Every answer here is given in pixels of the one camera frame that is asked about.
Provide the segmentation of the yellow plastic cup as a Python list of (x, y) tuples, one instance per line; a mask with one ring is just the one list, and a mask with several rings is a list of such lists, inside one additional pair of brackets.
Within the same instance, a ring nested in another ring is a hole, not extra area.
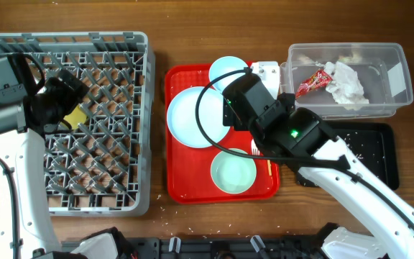
[(64, 117), (60, 125), (68, 130), (78, 129), (79, 124), (84, 124), (87, 120), (87, 115), (81, 110), (80, 106), (76, 108), (67, 116)]

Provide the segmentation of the green bowl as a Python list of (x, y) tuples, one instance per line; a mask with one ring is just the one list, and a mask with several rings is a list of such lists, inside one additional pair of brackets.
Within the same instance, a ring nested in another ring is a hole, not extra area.
[(211, 163), (211, 179), (215, 186), (227, 194), (242, 194), (249, 190), (257, 178), (253, 159), (221, 151)]

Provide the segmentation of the red snack wrapper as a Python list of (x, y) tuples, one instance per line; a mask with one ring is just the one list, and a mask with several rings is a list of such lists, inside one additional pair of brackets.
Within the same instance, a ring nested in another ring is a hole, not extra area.
[(311, 91), (326, 87), (332, 80), (332, 77), (324, 69), (319, 69), (299, 85), (295, 98), (298, 99)]

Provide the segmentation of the white napkin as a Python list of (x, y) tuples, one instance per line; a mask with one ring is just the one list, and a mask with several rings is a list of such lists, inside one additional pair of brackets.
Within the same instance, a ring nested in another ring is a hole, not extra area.
[(328, 83), (325, 90), (329, 92), (337, 104), (348, 104), (347, 109), (357, 108), (354, 104), (368, 104), (369, 100), (364, 97), (364, 87), (361, 85), (357, 72), (342, 62), (327, 62), (323, 71), (327, 73), (332, 81)]

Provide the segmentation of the leftover rice food waste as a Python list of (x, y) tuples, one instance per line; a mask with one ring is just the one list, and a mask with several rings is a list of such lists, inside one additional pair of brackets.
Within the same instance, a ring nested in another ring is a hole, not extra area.
[(338, 129), (353, 154), (376, 176), (385, 175), (384, 144), (382, 135), (373, 130)]

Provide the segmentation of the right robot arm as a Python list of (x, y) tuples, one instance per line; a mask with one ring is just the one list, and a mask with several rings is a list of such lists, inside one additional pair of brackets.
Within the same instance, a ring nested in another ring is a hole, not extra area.
[(294, 95), (273, 97), (254, 73), (226, 74), (226, 103), (266, 160), (283, 162), (346, 208), (390, 258), (414, 258), (414, 208), (376, 177), (334, 129)]

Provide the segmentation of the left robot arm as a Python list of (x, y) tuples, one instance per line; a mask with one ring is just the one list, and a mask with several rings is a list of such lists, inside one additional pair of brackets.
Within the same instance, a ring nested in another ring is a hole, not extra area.
[(29, 59), (0, 58), (0, 258), (60, 252), (45, 188), (45, 128), (63, 122), (89, 91), (65, 69), (36, 81)]

